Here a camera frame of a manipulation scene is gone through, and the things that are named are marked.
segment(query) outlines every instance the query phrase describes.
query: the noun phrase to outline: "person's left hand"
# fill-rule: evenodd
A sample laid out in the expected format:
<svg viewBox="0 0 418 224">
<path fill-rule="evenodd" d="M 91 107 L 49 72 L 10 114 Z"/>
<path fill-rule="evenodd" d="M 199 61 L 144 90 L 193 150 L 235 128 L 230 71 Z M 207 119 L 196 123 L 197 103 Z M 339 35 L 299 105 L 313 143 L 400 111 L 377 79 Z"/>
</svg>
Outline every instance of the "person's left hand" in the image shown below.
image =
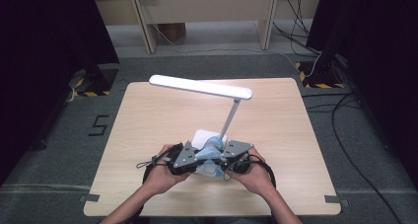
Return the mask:
<svg viewBox="0 0 418 224">
<path fill-rule="evenodd" d="M 159 154 L 164 153 L 171 147 L 172 145 L 164 145 Z M 190 176 L 190 173 L 186 173 L 181 176 L 173 175 L 169 171 L 169 168 L 167 168 L 167 162 L 162 159 L 160 159 L 157 164 L 164 166 L 157 165 L 154 167 L 143 184 L 143 187 L 148 188 L 152 195 L 164 193 L 177 183 L 185 181 Z"/>
</svg>

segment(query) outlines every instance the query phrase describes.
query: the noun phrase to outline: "lamp base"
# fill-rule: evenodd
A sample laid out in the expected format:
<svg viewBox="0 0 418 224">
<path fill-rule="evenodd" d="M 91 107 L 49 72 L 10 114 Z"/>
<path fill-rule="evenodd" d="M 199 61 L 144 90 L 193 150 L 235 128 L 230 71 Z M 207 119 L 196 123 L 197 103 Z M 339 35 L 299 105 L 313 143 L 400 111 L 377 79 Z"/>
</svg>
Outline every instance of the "lamp base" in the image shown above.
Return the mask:
<svg viewBox="0 0 418 224">
<path fill-rule="evenodd" d="M 198 150 L 201 150 L 203 146 L 205 145 L 206 141 L 214 136 L 219 136 L 218 132 L 212 132 L 208 130 L 198 129 L 194 133 L 193 140 L 191 141 L 191 146 L 194 148 L 197 148 Z M 222 142 L 224 145 L 227 143 L 227 135 L 224 135 L 222 138 Z"/>
</svg>

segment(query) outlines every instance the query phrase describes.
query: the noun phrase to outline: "black curtain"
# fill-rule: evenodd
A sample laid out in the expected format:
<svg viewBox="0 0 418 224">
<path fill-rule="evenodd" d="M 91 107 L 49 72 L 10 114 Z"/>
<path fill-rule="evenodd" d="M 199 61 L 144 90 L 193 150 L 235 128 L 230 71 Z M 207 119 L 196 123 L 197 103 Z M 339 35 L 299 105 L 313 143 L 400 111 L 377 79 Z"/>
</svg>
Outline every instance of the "black curtain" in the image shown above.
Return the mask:
<svg viewBox="0 0 418 224">
<path fill-rule="evenodd" d="M 417 29 L 417 0 L 320 0 L 307 45 L 347 58 L 378 132 L 418 188 Z"/>
<path fill-rule="evenodd" d="M 0 0 L 0 184 L 59 113 L 73 74 L 118 63 L 94 0 Z"/>
</svg>

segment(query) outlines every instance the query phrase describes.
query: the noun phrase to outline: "table top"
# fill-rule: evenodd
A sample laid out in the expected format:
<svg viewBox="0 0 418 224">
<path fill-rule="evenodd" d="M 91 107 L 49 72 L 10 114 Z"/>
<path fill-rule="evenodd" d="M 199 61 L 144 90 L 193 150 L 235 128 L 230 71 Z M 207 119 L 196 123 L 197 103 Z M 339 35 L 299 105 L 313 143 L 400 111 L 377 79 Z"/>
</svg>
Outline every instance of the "table top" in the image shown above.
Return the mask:
<svg viewBox="0 0 418 224">
<path fill-rule="evenodd" d="M 252 89 L 227 131 L 228 139 L 254 144 L 272 168 L 277 189 L 297 215 L 332 215 L 338 203 L 296 82 L 287 78 L 211 80 Z M 233 100 L 161 88 L 148 82 L 129 84 L 90 194 L 88 216 L 107 216 L 141 186 L 145 169 L 164 144 L 192 140 L 197 129 L 220 132 Z M 258 195 L 240 183 L 193 174 L 164 194 L 151 198 L 144 216 L 270 215 Z"/>
</svg>

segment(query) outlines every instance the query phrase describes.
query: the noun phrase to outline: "yellow and black tape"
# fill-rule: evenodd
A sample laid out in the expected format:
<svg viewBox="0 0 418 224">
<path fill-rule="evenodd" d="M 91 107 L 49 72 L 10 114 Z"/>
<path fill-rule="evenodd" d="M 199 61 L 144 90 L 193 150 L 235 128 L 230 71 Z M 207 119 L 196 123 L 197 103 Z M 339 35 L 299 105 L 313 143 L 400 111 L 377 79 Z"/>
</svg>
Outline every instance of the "yellow and black tape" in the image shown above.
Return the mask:
<svg viewBox="0 0 418 224">
<path fill-rule="evenodd" d="M 84 77 L 82 77 L 76 86 L 76 89 L 78 89 L 84 82 Z M 80 91 L 80 90 L 76 90 L 76 96 L 80 96 L 80 97 L 96 97 L 96 96 L 108 96 L 110 93 L 110 90 L 102 90 L 102 91 L 97 91 L 97 90 L 86 90 L 86 91 Z"/>
<path fill-rule="evenodd" d="M 344 88 L 344 84 L 337 82 L 335 79 L 333 80 L 328 79 L 328 80 L 321 81 L 321 79 L 315 79 L 314 77 L 307 77 L 304 73 L 303 67 L 301 67 L 302 64 L 300 62 L 296 63 L 295 66 L 300 72 L 299 77 L 301 78 L 302 85 L 306 88 L 321 88 L 321 89 Z"/>
</svg>

